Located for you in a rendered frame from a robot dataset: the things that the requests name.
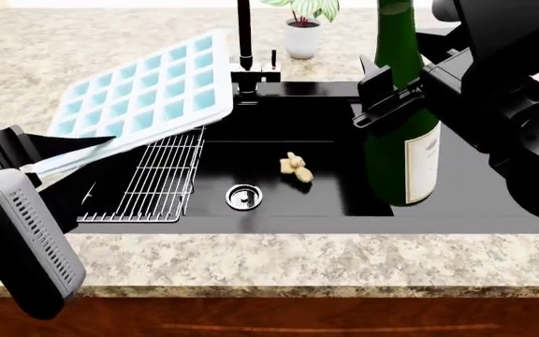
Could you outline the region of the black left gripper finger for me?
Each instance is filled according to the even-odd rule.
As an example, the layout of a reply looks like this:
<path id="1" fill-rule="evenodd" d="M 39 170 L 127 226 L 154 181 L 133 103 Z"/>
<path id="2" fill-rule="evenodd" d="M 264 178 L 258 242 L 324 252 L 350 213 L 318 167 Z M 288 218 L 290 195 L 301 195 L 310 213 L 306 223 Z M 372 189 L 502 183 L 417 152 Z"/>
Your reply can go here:
<path id="1" fill-rule="evenodd" d="M 40 155 L 69 154 L 97 145 L 103 145 L 116 137 L 86 137 L 86 138 L 62 138 L 45 137 L 34 134 L 26 134 L 36 151 Z"/>
<path id="2" fill-rule="evenodd" d="M 39 194 L 60 227 L 77 227 L 82 202 L 93 185 L 93 167 L 39 176 Z"/>

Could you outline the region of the black kitchen sink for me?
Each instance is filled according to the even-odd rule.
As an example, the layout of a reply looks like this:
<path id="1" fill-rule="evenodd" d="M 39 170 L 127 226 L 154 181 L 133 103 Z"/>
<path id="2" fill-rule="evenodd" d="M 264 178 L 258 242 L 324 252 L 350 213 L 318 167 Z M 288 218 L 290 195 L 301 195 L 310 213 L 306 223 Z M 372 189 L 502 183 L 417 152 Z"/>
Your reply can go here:
<path id="1" fill-rule="evenodd" d="M 93 233 L 253 234 L 539 234 L 539 218 L 509 196 L 504 179 L 449 128 L 441 133 L 434 192 L 419 204 L 381 201 L 367 182 L 358 113 L 350 103 L 324 101 L 237 106 L 204 131 L 205 144 L 186 213 L 175 223 L 92 224 Z M 280 159 L 301 156 L 311 183 L 282 174 Z M 235 184 L 260 188 L 250 211 L 225 202 Z"/>

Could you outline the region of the brown wooden cabinet front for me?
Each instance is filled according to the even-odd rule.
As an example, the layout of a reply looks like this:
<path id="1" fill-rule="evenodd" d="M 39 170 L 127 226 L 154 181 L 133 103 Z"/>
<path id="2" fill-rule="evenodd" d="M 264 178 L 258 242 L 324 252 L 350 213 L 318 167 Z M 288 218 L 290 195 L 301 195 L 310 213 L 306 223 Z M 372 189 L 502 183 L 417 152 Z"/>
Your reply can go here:
<path id="1" fill-rule="evenodd" d="M 41 321 L 0 298 L 0 337 L 539 337 L 539 299 L 81 298 Z"/>

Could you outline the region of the green wine bottle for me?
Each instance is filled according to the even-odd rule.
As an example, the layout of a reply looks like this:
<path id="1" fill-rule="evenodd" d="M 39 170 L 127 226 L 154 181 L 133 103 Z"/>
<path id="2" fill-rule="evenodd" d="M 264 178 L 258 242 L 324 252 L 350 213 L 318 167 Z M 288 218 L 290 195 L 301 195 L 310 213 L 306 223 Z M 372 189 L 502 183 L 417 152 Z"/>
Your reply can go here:
<path id="1" fill-rule="evenodd" d="M 424 66 L 415 36 L 413 0 L 377 0 L 378 33 L 374 63 L 390 66 L 393 83 L 403 89 Z M 428 110 L 408 114 L 385 134 L 369 134 L 364 142 L 368 181 L 386 204 L 408 207 L 435 190 L 439 167 L 441 123 Z"/>

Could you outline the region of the yellow ginger root piece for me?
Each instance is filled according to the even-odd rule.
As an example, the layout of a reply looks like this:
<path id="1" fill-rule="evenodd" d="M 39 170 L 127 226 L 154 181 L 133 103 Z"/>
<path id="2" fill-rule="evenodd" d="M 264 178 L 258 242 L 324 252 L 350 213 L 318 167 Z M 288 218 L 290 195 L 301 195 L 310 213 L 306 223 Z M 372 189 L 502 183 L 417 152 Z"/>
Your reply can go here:
<path id="1" fill-rule="evenodd" d="M 301 156 L 288 152 L 287 158 L 280 159 L 280 171 L 282 174 L 294 174 L 302 183 L 313 181 L 312 172 L 306 168 L 306 162 Z"/>

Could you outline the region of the white plant pot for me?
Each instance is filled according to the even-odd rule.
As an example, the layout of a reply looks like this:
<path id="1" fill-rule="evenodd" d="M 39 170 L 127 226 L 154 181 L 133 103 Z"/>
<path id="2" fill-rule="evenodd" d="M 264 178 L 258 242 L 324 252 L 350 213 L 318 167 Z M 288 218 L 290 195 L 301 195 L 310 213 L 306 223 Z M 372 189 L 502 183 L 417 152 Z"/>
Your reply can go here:
<path id="1" fill-rule="evenodd" d="M 309 59 L 318 50 L 322 24 L 316 19 L 296 22 L 288 19 L 284 24 L 284 47 L 291 58 Z"/>

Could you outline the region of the black sink faucet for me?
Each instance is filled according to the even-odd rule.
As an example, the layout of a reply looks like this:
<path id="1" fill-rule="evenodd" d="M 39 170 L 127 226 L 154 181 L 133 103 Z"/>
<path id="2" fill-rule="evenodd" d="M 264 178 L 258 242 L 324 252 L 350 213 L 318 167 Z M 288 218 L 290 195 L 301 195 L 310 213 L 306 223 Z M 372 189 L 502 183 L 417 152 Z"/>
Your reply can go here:
<path id="1" fill-rule="evenodd" d="M 262 82 L 278 83 L 282 72 L 268 64 L 256 64 L 253 56 L 250 0 L 237 0 L 239 61 L 231 64 L 231 81 L 236 85 L 238 95 L 254 95 Z"/>

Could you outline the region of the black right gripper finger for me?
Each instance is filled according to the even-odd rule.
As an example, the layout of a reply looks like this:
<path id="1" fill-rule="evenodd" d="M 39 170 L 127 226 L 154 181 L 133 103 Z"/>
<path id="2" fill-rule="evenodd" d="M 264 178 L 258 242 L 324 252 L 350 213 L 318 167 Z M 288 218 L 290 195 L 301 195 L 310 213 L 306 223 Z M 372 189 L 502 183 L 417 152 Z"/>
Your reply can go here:
<path id="1" fill-rule="evenodd" d="M 359 55 L 364 78 L 357 83 L 357 92 L 363 109 L 369 109 L 390 97 L 394 92 L 390 66 L 378 66 L 366 55 Z"/>

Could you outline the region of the white ice cube tray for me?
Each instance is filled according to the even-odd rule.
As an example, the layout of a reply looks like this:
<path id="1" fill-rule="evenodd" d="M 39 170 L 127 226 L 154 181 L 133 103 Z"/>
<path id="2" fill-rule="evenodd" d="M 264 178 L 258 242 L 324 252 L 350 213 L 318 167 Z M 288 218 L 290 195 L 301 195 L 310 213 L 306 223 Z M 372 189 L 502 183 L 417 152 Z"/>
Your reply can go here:
<path id="1" fill-rule="evenodd" d="M 223 120 L 233 111 L 226 29 L 213 29 L 69 86 L 48 137 L 112 140 L 22 170 L 44 178 Z"/>

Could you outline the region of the round metal drain strainer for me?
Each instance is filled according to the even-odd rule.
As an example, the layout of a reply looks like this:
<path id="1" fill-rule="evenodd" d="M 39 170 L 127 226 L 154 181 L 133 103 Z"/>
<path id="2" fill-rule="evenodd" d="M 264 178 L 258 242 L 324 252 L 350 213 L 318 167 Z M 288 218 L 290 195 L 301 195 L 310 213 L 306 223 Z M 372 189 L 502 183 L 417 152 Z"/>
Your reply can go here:
<path id="1" fill-rule="evenodd" d="M 262 200 L 262 191 L 252 184 L 235 184 L 225 194 L 227 206 L 236 211 L 253 210 L 261 204 Z"/>

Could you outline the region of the green striped leafy plant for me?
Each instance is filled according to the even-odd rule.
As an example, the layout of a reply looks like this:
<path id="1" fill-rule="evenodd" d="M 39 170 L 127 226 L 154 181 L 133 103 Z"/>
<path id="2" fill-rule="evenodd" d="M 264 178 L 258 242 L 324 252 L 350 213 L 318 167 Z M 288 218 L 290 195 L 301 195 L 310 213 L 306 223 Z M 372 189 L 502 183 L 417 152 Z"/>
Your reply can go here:
<path id="1" fill-rule="evenodd" d="M 290 7 L 295 22 L 307 23 L 311 19 L 324 17 L 334 22 L 341 10 L 340 0 L 259 0 L 273 7 Z"/>

